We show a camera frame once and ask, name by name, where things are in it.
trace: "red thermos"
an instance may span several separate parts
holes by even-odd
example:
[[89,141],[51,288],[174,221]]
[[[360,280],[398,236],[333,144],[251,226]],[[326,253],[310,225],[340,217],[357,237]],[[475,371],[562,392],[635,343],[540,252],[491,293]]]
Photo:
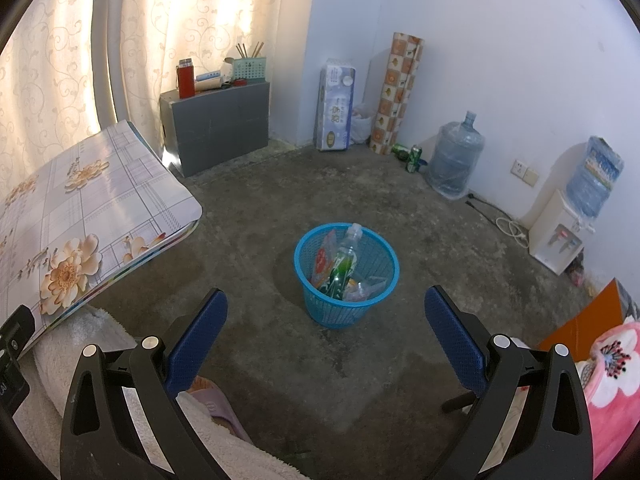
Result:
[[191,58],[181,59],[175,68],[178,78],[178,95],[180,99],[196,95],[195,78],[193,75],[193,63]]

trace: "gray cabinet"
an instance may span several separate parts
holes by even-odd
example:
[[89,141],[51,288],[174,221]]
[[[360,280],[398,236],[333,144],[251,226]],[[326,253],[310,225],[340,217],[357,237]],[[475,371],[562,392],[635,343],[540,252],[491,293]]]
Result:
[[160,95],[166,150],[182,176],[191,176],[258,150],[269,140],[269,83],[201,92],[180,99]]

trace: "blue plastic basket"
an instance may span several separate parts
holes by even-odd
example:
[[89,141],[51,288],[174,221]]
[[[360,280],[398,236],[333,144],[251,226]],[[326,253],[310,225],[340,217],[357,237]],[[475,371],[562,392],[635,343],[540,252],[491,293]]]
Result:
[[293,255],[296,274],[304,289],[306,309],[315,321],[327,328],[344,328],[354,324],[364,316],[369,307],[391,294],[400,276],[398,258],[391,246],[384,238],[363,227],[362,238],[358,243],[358,263],[353,272],[353,278],[361,282],[369,276],[380,276],[386,278],[386,289],[367,301],[356,303],[334,300],[316,290],[309,279],[322,240],[331,229],[335,229],[338,243],[340,243],[349,225],[351,224],[325,224],[312,229],[298,242]]

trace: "orange box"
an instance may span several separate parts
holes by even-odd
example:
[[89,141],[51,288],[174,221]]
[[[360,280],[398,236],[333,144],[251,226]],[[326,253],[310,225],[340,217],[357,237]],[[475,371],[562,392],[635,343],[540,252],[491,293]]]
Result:
[[593,342],[610,328],[622,324],[631,309],[637,312],[638,306],[614,278],[578,316],[562,325],[538,347],[548,351],[556,343],[563,343],[574,361],[584,361],[589,358]]

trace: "pink floral blanket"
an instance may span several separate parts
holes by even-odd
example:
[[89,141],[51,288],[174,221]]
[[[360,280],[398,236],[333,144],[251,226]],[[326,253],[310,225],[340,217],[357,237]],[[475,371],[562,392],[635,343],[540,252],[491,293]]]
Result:
[[620,452],[640,421],[640,322],[605,332],[576,364],[593,436],[593,477]]

